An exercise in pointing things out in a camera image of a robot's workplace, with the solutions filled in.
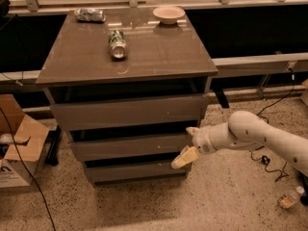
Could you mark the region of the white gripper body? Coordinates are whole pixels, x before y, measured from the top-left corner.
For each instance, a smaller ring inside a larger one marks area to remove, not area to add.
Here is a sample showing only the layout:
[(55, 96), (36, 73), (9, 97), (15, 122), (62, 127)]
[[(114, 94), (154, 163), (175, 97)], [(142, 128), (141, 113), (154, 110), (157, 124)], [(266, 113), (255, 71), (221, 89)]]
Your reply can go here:
[(219, 146), (214, 141), (214, 136), (217, 134), (216, 126), (200, 127), (197, 133), (192, 136), (192, 144), (201, 154), (216, 153), (219, 151)]

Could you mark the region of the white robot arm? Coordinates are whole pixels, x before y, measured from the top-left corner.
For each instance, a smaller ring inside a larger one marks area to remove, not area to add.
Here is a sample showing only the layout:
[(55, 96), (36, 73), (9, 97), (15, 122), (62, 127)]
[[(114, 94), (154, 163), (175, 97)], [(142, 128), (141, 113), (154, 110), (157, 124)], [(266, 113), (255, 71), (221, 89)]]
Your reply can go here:
[(172, 161), (174, 169), (190, 164), (201, 154), (264, 146), (308, 176), (308, 140), (275, 128), (251, 112), (237, 111), (227, 122), (200, 128), (188, 127), (187, 132), (192, 136), (192, 146), (185, 146)]

